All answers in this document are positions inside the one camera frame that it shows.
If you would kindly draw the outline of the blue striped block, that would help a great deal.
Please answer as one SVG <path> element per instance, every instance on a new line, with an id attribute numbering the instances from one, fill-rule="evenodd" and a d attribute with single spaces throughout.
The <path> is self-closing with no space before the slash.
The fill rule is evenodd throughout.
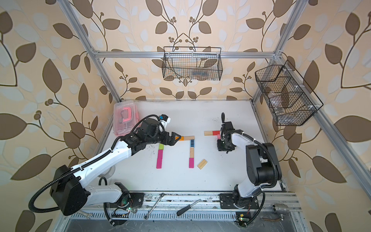
<path id="1" fill-rule="evenodd" d="M 191 148 L 195 147 L 195 140 L 194 139 L 190 140 L 190 147 Z"/>

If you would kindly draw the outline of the magenta block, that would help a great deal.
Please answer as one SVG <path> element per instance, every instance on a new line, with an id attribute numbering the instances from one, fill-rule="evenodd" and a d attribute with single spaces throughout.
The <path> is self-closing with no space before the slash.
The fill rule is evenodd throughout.
<path id="1" fill-rule="evenodd" d="M 156 165 L 156 168 L 157 168 L 157 169 L 161 169 L 161 168 L 162 168 L 162 159 L 157 159 L 157 165 Z"/>
<path id="2" fill-rule="evenodd" d="M 190 169 L 194 168 L 194 158 L 189 158 L 189 168 Z"/>
<path id="3" fill-rule="evenodd" d="M 163 150 L 161 150 L 161 149 L 158 150 L 157 159 L 159 159 L 159 160 L 163 159 Z"/>

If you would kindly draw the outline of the small natural wood block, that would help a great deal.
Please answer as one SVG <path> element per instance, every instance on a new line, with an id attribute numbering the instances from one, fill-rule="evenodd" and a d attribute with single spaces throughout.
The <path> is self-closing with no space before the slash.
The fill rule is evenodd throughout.
<path id="1" fill-rule="evenodd" d="M 205 165 L 207 164 L 207 160 L 203 159 L 198 165 L 197 167 L 201 170 L 205 167 Z"/>

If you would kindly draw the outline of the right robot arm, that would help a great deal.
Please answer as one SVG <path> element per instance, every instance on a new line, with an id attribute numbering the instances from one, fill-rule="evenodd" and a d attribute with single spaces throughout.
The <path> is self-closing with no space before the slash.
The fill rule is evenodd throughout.
<path id="1" fill-rule="evenodd" d="M 240 217 L 236 224 L 247 227 L 258 217 L 266 201 L 265 189 L 274 188 L 282 179 L 282 171 L 272 143 L 261 143 L 243 130 L 234 128 L 232 122 L 225 121 L 225 114 L 221 114 L 222 125 L 220 138 L 217 140 L 217 149 L 222 152 L 232 152 L 236 148 L 245 151 L 247 177 L 237 184 L 232 192 L 233 206 L 245 209 L 251 206 L 253 200 L 262 195 L 261 203 L 254 215 Z"/>

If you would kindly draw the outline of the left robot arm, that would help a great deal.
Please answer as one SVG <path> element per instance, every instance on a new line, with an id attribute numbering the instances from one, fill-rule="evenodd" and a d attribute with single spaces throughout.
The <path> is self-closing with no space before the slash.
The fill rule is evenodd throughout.
<path id="1" fill-rule="evenodd" d="M 106 177 L 102 176 L 105 171 L 144 150 L 147 145 L 174 146 L 182 136 L 165 130 L 169 122 L 170 118 L 167 115 L 148 115 L 141 119 L 128 134 L 118 136 L 107 150 L 71 168 L 66 165 L 61 166 L 56 170 L 53 180 L 31 197 L 28 203 L 29 210 L 33 213 L 59 210 L 63 215 L 70 216 L 85 206 L 103 204 L 105 217 L 112 226 L 116 226 L 117 222 L 109 216 L 108 205 L 118 205 L 123 200 L 128 200 L 123 208 L 130 207 L 129 191 L 120 182 L 93 186 L 92 181 L 97 177 L 100 181 L 106 181 Z M 37 198 L 47 189 L 50 190 L 50 196 L 56 203 L 56 207 L 36 207 Z"/>

